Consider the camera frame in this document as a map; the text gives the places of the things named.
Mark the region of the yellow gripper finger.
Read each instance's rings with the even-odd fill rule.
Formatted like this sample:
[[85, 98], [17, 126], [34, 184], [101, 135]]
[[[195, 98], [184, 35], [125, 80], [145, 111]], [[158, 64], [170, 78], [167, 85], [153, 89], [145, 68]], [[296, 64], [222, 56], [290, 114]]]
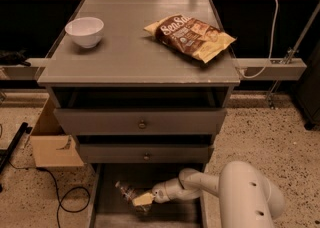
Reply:
[[155, 196], [153, 195], [153, 193], [150, 191], [147, 191], [139, 195], [138, 197], [134, 198], [132, 200], [132, 203], [135, 207], [150, 205], [153, 202], [154, 198]]

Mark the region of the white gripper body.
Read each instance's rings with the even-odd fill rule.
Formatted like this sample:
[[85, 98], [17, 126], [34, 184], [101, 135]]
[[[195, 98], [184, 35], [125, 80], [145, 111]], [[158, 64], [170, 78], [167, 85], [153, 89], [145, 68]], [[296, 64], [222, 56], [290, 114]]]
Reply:
[[174, 181], [168, 180], [156, 184], [152, 188], [152, 194], [156, 203], [165, 203], [173, 199]]

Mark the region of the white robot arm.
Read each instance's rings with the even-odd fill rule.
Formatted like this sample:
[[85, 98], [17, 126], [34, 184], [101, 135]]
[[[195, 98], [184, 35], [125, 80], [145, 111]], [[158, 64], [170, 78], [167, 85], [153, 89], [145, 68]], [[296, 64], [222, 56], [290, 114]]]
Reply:
[[172, 200], [196, 199], [205, 191], [219, 199], [222, 228], [275, 228], [273, 220], [282, 215], [285, 198], [281, 190], [252, 165], [233, 161], [219, 176], [191, 168], [179, 176], [158, 183], [132, 200], [134, 207]]

